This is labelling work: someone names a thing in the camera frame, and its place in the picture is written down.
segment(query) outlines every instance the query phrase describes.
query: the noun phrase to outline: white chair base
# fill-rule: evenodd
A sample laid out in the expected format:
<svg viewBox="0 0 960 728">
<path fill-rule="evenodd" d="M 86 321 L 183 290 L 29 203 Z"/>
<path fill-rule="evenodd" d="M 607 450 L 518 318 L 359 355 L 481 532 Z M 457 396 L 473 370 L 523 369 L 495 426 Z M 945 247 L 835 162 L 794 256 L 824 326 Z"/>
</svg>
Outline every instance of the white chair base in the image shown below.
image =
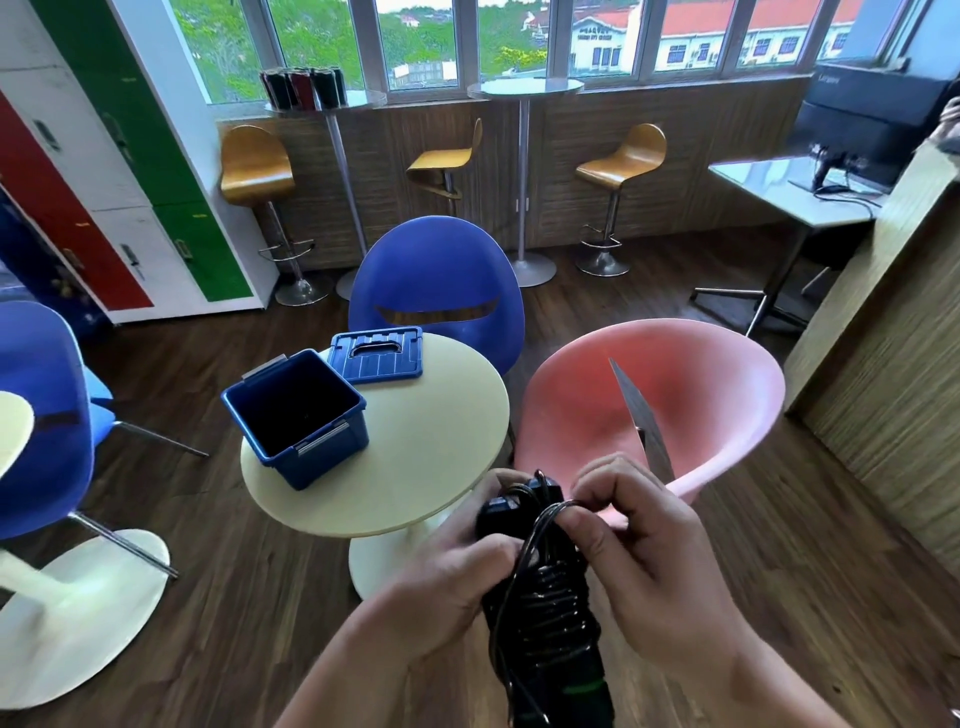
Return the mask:
<svg viewBox="0 0 960 728">
<path fill-rule="evenodd" d="M 118 531 L 164 564 L 156 534 Z M 0 587 L 16 594 L 0 609 L 0 710 L 42 705 L 109 665 L 143 629 L 167 576 L 96 537 L 42 570 L 0 551 Z"/>
</svg>

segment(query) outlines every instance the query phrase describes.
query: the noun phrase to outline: bar stool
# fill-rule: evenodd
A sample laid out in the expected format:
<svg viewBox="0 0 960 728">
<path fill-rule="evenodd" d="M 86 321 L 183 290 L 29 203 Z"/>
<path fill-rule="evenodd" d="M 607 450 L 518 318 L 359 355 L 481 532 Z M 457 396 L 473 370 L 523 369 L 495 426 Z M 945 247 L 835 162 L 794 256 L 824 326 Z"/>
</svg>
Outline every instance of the bar stool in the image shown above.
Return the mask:
<svg viewBox="0 0 960 728">
<path fill-rule="evenodd" d="M 435 195 L 446 197 L 447 209 L 452 217 L 457 216 L 457 200 L 463 194 L 453 186 L 451 170 L 467 166 L 470 157 L 480 146 L 483 137 L 483 121 L 477 119 L 473 125 L 473 143 L 467 149 L 436 149 L 424 152 L 414 163 L 407 167 L 407 179 L 417 187 L 422 187 Z"/>
<path fill-rule="evenodd" d="M 318 272 L 305 274 L 298 258 L 314 249 L 312 240 L 291 242 L 280 220 L 276 202 L 293 194 L 293 169 L 283 144 L 273 134 L 249 125 L 234 127 L 225 135 L 220 148 L 223 177 L 220 191 L 231 205 L 266 205 L 280 235 L 280 243 L 259 251 L 274 263 L 290 263 L 294 282 L 277 287 L 274 293 L 280 305 L 308 305 L 326 298 L 333 281 Z M 296 246 L 309 247 L 297 253 Z"/>
<path fill-rule="evenodd" d="M 599 240 L 580 238 L 581 243 L 598 251 L 577 263 L 577 267 L 584 273 L 600 278 L 612 278 L 622 276 L 630 270 L 629 265 L 621 263 L 611 253 L 613 248 L 619 248 L 622 245 L 613 237 L 616 210 L 620 204 L 620 189 L 627 180 L 653 172 L 663 164 L 665 158 L 666 136 L 663 135 L 660 127 L 653 124 L 637 124 L 630 129 L 626 140 L 612 155 L 585 162 L 577 167 L 577 177 L 581 180 L 610 190 L 607 224 L 602 230 L 593 225 L 583 226 L 603 235 Z"/>
</svg>

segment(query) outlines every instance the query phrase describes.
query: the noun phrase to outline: table pole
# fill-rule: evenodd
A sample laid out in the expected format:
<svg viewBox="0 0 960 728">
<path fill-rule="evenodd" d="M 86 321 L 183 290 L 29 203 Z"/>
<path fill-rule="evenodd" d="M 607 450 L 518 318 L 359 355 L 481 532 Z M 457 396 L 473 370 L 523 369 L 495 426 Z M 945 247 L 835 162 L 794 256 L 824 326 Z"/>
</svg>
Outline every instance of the table pole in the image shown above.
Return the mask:
<svg viewBox="0 0 960 728">
<path fill-rule="evenodd" d="M 527 254 L 527 177 L 530 167 L 530 97 L 520 97 L 519 144 L 517 156 L 519 174 L 516 201 L 518 213 L 517 229 L 519 240 L 516 246 L 516 259 L 511 261 L 520 288 L 541 285 L 557 274 L 557 266 L 550 258 L 536 253 Z"/>
<path fill-rule="evenodd" d="M 360 222 L 360 213 L 357 211 L 357 202 L 353 197 L 353 186 L 350 184 L 350 170 L 347 166 L 347 151 L 344 149 L 344 139 L 340 136 L 340 124 L 337 122 L 337 112 L 330 111 L 326 116 L 326 127 L 330 131 L 330 140 L 333 142 L 333 156 L 337 158 L 337 169 L 340 170 L 340 177 L 344 182 L 344 192 L 347 193 L 347 202 L 350 205 L 350 215 L 353 218 L 353 227 L 357 233 L 357 241 L 360 243 L 360 253 L 367 257 L 367 235 L 363 232 L 363 223 Z M 353 292 L 353 279 L 356 277 L 356 270 L 341 276 L 337 281 L 337 295 L 346 301 L 350 300 L 350 294 Z"/>
</svg>

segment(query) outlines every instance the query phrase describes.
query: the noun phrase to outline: sky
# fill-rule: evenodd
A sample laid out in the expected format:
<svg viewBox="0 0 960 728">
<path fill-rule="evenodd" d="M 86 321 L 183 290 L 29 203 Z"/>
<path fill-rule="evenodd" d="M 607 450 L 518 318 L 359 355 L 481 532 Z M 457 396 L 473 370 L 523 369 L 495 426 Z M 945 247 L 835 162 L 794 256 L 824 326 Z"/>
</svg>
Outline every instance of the sky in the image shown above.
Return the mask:
<svg viewBox="0 0 960 728">
<path fill-rule="evenodd" d="M 479 0 L 480 7 L 486 8 L 491 5 L 503 7 L 507 0 Z M 405 8 L 412 7 L 434 8 L 435 10 L 450 10 L 451 0 L 376 0 L 376 9 L 378 12 L 398 12 Z"/>
</svg>

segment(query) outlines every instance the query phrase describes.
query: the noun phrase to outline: blue box lid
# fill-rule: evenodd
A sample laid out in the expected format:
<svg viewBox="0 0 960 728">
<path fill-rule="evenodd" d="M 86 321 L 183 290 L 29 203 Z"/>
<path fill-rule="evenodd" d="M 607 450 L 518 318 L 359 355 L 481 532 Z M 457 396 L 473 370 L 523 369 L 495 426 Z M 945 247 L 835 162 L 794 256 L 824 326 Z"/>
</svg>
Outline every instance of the blue box lid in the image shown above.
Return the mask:
<svg viewBox="0 0 960 728">
<path fill-rule="evenodd" d="M 327 364 L 350 384 L 410 379 L 423 374 L 423 329 L 378 328 L 338 333 Z"/>
</svg>

